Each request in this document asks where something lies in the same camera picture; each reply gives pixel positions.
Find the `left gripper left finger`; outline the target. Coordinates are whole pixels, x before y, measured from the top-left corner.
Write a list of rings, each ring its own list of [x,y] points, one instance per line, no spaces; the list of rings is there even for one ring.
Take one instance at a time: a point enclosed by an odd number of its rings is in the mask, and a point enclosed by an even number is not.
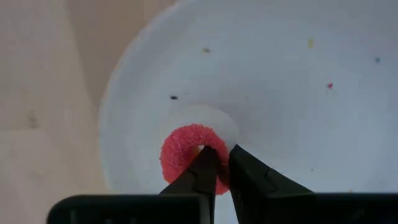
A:
[[[56,203],[46,224],[214,224],[219,165],[206,146],[159,194],[75,195]]]

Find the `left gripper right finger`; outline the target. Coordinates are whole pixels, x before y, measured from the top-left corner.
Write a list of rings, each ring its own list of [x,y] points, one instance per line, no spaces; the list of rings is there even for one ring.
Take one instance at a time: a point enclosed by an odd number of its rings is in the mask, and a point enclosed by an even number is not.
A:
[[[240,146],[229,188],[239,224],[398,224],[398,194],[315,193]]]

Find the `small red sugared donut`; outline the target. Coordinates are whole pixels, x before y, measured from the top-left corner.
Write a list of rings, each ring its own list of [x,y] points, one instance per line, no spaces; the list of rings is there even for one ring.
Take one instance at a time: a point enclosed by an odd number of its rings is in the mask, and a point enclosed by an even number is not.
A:
[[[228,161],[226,141],[214,129],[202,124],[174,129],[161,147],[162,174],[169,183],[161,193],[223,195],[229,185],[216,173]]]

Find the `white round plate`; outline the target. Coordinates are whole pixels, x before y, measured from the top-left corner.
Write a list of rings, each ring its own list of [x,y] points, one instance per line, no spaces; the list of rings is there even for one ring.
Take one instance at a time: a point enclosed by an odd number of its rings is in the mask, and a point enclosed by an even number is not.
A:
[[[110,189],[160,192],[163,141],[193,123],[312,191],[398,192],[398,0],[176,3],[108,83]]]

